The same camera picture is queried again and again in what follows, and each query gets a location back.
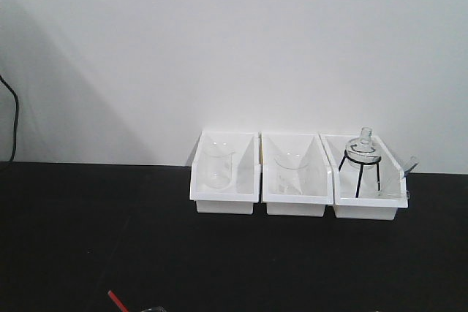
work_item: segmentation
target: black cable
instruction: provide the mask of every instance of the black cable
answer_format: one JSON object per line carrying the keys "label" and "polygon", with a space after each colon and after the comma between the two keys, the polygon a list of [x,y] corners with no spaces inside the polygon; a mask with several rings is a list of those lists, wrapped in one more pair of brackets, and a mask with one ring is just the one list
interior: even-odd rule
{"label": "black cable", "polygon": [[8,160],[8,164],[10,164],[15,159],[15,155],[16,155],[16,134],[18,130],[18,115],[20,113],[20,101],[18,100],[18,95],[15,93],[13,88],[10,87],[10,85],[3,79],[1,75],[0,75],[0,81],[5,85],[5,87],[7,87],[7,89],[11,92],[11,94],[13,94],[13,97],[15,98],[15,121],[13,122],[13,148],[12,148],[12,154],[10,156],[10,160]]}

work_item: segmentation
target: glassware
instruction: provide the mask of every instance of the glassware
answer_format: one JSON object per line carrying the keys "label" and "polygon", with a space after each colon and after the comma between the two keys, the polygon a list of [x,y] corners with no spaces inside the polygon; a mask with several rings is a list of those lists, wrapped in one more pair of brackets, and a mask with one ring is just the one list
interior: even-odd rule
{"label": "glassware", "polygon": [[376,162],[380,157],[380,152],[374,147],[372,142],[372,129],[369,127],[363,127],[361,129],[361,135],[355,139],[351,139],[346,144],[346,152],[349,157],[348,162],[354,168],[359,168],[358,163],[352,162],[363,162],[372,163]]}
{"label": "glassware", "polygon": [[167,312],[167,311],[163,307],[158,306],[158,307],[147,308],[141,312]]}
{"label": "glassware", "polygon": [[277,164],[276,193],[303,195],[307,183],[309,160],[301,155],[286,153],[275,158]]}
{"label": "glassware", "polygon": [[234,151],[225,142],[209,142],[203,153],[206,155],[205,184],[215,189],[229,186],[233,179]]}
{"label": "glassware", "polygon": [[401,193],[399,191],[392,191],[392,187],[398,188],[399,182],[405,179],[408,174],[411,173],[419,165],[419,159],[416,156],[411,156],[406,164],[402,167],[403,177],[400,177],[397,173],[393,173],[392,176],[385,179],[382,184],[382,189],[379,191],[379,197],[388,199],[401,199],[402,197],[410,198],[410,192]]}

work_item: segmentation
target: stand leg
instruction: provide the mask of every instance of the stand leg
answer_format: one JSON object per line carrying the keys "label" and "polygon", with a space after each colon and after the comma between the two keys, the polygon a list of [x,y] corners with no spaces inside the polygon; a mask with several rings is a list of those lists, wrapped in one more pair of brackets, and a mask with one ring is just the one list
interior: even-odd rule
{"label": "stand leg", "polygon": [[339,167],[338,167],[338,172],[341,171],[341,166],[343,166],[343,162],[345,158],[346,156],[343,156],[343,159],[341,160],[341,163],[339,164]]}
{"label": "stand leg", "polygon": [[375,165],[377,167],[377,190],[380,191],[380,171],[379,164]]}
{"label": "stand leg", "polygon": [[363,169],[364,165],[361,165],[361,168],[359,169],[359,179],[358,179],[358,188],[356,189],[356,197],[359,197],[359,189],[361,189],[361,179],[363,178]]}

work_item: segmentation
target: white plastic tray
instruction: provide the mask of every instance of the white plastic tray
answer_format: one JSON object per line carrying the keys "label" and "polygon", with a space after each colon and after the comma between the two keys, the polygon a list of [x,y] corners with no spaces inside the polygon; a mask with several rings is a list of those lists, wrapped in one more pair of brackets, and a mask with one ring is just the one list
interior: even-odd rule
{"label": "white plastic tray", "polygon": [[[275,158],[291,153],[307,158],[300,194],[279,194]],[[318,134],[262,133],[263,193],[269,215],[323,216],[333,204],[333,177]]]}
{"label": "white plastic tray", "polygon": [[[217,142],[233,150],[232,180],[223,189],[207,186],[203,153],[207,143]],[[190,199],[203,213],[252,214],[253,204],[259,201],[260,160],[258,133],[229,133],[203,131],[192,164]]]}
{"label": "white plastic tray", "polygon": [[345,160],[341,171],[338,170],[348,140],[356,137],[358,135],[320,134],[333,170],[333,209],[336,217],[393,220],[398,208],[408,207],[403,169],[383,141],[377,135],[372,136],[372,141],[382,156],[379,163],[382,191],[377,191],[374,166],[364,169],[359,197],[356,198],[359,169]]}

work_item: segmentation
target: black metal stand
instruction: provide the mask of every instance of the black metal stand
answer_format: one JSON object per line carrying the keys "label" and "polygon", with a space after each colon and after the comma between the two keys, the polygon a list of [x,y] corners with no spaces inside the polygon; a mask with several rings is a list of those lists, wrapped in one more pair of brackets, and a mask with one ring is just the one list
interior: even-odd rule
{"label": "black metal stand", "polygon": [[364,166],[371,166],[373,164],[376,165],[377,168],[377,190],[380,191],[380,171],[379,171],[379,162],[382,161],[382,157],[379,156],[378,160],[374,162],[361,162],[361,161],[356,161],[354,159],[351,159],[346,150],[344,151],[344,156],[343,159],[341,160],[341,163],[339,164],[338,171],[341,171],[341,166],[343,166],[344,160],[348,159],[351,162],[354,162],[355,164],[359,164],[361,167],[359,168],[359,179],[358,179],[358,187],[356,188],[356,197],[359,197],[359,191],[361,189],[361,179],[363,177],[363,171],[364,171]]}

